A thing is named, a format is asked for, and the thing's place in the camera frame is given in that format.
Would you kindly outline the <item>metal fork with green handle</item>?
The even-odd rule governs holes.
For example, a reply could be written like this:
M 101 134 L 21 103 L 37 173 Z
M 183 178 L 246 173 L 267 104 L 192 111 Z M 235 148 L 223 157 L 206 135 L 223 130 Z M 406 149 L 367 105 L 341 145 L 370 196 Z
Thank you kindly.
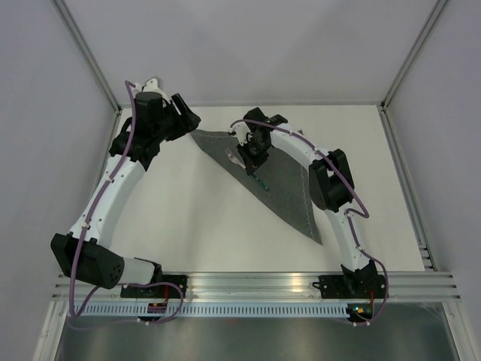
M 244 163 L 239 160 L 234 153 L 231 151 L 231 149 L 227 148 L 225 149 L 225 154 L 228 157 L 228 159 L 234 163 L 235 165 L 240 166 L 243 170 L 246 170 L 247 167 L 244 165 Z M 250 177 L 264 190 L 264 191 L 269 191 L 269 187 L 255 174 L 251 174 Z

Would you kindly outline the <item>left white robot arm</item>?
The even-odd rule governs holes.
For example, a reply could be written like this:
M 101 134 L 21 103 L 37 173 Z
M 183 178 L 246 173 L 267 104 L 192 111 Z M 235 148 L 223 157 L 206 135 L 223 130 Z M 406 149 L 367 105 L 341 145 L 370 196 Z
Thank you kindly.
M 137 284 L 149 298 L 164 289 L 162 267 L 154 261 L 125 258 L 111 250 L 113 234 L 126 202 L 146 174 L 164 141 L 198 128 L 200 117 L 175 93 L 169 99 L 154 91 L 134 98 L 135 109 L 109 149 L 105 173 L 92 198 L 67 234 L 50 243 L 64 276 L 110 290 Z

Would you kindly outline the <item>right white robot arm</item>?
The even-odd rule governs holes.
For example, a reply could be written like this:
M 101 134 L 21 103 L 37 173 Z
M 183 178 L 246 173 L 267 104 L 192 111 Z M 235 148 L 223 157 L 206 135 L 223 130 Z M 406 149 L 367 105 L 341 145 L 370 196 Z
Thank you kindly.
M 381 299 L 386 296 L 386 275 L 377 270 L 378 262 L 368 255 L 357 234 L 355 216 L 367 219 L 369 213 L 355 193 L 346 154 L 315 145 L 288 120 L 277 114 L 266 117 L 259 108 L 245 114 L 230 126 L 230 134 L 237 138 L 237 150 L 253 174 L 267 160 L 268 151 L 276 148 L 295 160 L 307 171 L 308 191 L 313 205 L 323 211 L 333 229 L 340 250 L 343 274 L 337 278 L 319 277 L 314 285 L 324 299 Z

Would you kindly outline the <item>grey cloth napkin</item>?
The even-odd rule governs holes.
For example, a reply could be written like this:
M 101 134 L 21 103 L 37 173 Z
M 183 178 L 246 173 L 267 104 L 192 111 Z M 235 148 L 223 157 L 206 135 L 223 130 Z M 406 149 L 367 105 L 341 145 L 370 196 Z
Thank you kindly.
M 229 148 L 241 159 L 237 139 L 226 132 L 196 130 L 191 133 L 200 150 L 242 184 L 265 207 L 282 221 L 307 236 L 317 244 L 322 238 L 316 225 L 313 205 L 308 190 L 307 170 L 281 150 L 271 148 L 267 162 L 255 171 L 268 187 L 264 191 L 240 166 L 232 163 L 225 154 Z

